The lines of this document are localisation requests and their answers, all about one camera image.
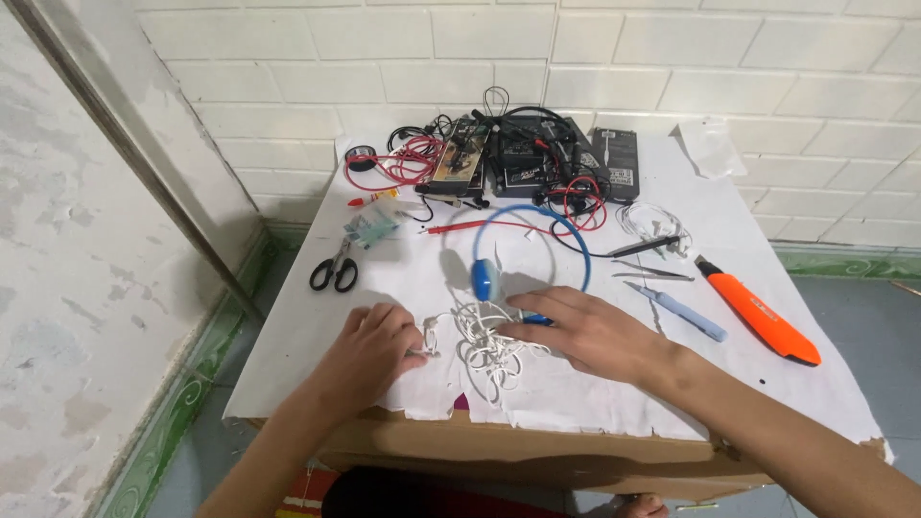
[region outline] tweezers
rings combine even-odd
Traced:
[[[611,277],[642,277],[642,278],[658,279],[658,280],[684,280],[684,281],[694,280],[693,277],[683,276],[681,274],[676,274],[674,272],[666,272],[665,270],[657,270],[656,268],[650,268],[648,266],[633,265],[631,263],[627,263],[626,261],[622,259],[614,259],[612,263],[620,263],[621,265],[630,266],[631,268],[635,268],[637,270],[640,270],[642,272],[647,272],[647,273],[645,274],[634,274],[634,273],[614,274]]]

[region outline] blue headphones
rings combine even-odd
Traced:
[[[483,237],[483,232],[494,219],[507,212],[515,212],[517,210],[533,210],[539,212],[545,216],[556,219],[572,232],[573,236],[576,237],[576,241],[578,241],[579,247],[582,249],[582,255],[585,257],[585,278],[582,280],[582,291],[585,291],[589,287],[589,280],[591,279],[591,256],[589,255],[589,247],[586,246],[585,241],[582,239],[582,236],[579,235],[576,227],[574,227],[568,219],[556,214],[552,210],[547,210],[540,206],[520,204],[498,209],[492,216],[486,219],[484,224],[476,232],[476,237],[473,239],[473,268],[471,268],[470,271],[470,282],[473,285],[473,294],[476,295],[476,299],[486,302],[487,300],[495,300],[499,296],[499,279],[498,272],[495,270],[495,265],[493,265],[493,262],[489,259],[477,259],[477,257],[480,256],[480,239]],[[524,322],[525,324],[542,325],[550,325],[553,323],[549,318],[537,313],[526,316]]]

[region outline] tangled white wire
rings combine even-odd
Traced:
[[[481,307],[495,314],[483,315]],[[473,389],[492,406],[498,405],[502,391],[515,390],[518,387],[518,377],[523,368],[519,358],[521,351],[527,349],[537,358],[550,356],[550,349],[545,346],[522,342],[497,333],[495,328],[499,324],[521,322],[521,319],[513,319],[505,310],[490,301],[464,304],[452,314],[454,323],[464,337],[458,344],[458,358],[467,368],[467,376]],[[476,386],[473,373],[481,371],[486,373],[489,382],[495,388],[495,397],[488,397]]]
[[[639,236],[643,241],[681,236],[681,241],[668,245],[666,250],[675,252],[682,258],[687,257],[688,250],[694,244],[691,233],[682,225],[682,221],[658,205],[634,202],[618,208],[615,217],[625,232]]]

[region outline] white sheet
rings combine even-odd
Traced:
[[[384,146],[374,139],[377,149]],[[764,238],[751,213],[728,179],[706,180],[694,169],[673,138],[639,140],[641,196],[677,215],[694,237],[689,258],[662,261],[652,252],[641,257],[644,265],[694,276],[693,283],[650,280],[651,288],[668,292],[721,325],[729,339],[719,344],[679,317],[657,307],[659,325],[670,339],[683,343],[744,383],[770,395],[835,430],[851,441],[882,437],[867,401],[841,355],[816,324],[783,266]],[[375,173],[356,173],[362,183],[376,181]],[[310,290],[308,277],[323,259],[331,257],[342,238],[342,225],[354,209],[347,200],[359,192],[338,172],[309,236],[298,254],[281,293],[225,411],[225,417],[265,418],[295,386],[307,377],[338,333],[348,310],[381,300],[397,301],[425,318],[455,307],[455,297],[472,300],[468,272],[472,264],[475,230],[439,236],[419,235],[422,224],[412,222],[367,252],[352,252],[360,278],[350,294],[331,289]],[[500,205],[517,203],[499,201]],[[484,212],[458,211],[434,204],[436,218],[428,226],[484,218]],[[612,219],[599,231],[586,234],[590,249],[607,252],[637,238],[626,235]],[[546,225],[536,214],[524,218]],[[546,284],[578,286],[583,259],[558,243],[525,230],[492,226],[481,250],[495,252],[501,261],[507,293]],[[734,315],[694,267],[702,253],[727,273],[745,283],[820,350],[823,364],[808,368],[781,359],[765,347]],[[649,300],[611,278],[625,271],[605,259],[593,259],[589,293],[634,315],[655,328]],[[605,431],[646,437],[704,440],[705,430],[680,412],[634,387],[609,382],[572,370],[564,359],[536,359],[524,353],[519,388],[504,392],[501,408],[492,408],[472,390],[462,362],[454,354],[459,333],[450,317],[442,317],[438,332],[440,359],[401,378],[379,402],[386,408],[404,409],[407,417],[443,419],[454,399],[467,395],[471,419],[504,422],[522,428],[562,431]],[[484,377],[473,376],[478,386]]]

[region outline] right hand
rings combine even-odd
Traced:
[[[664,367],[676,344],[634,317],[575,288],[554,286],[507,299],[554,325],[502,324],[505,336],[556,349],[577,371],[641,388]]]

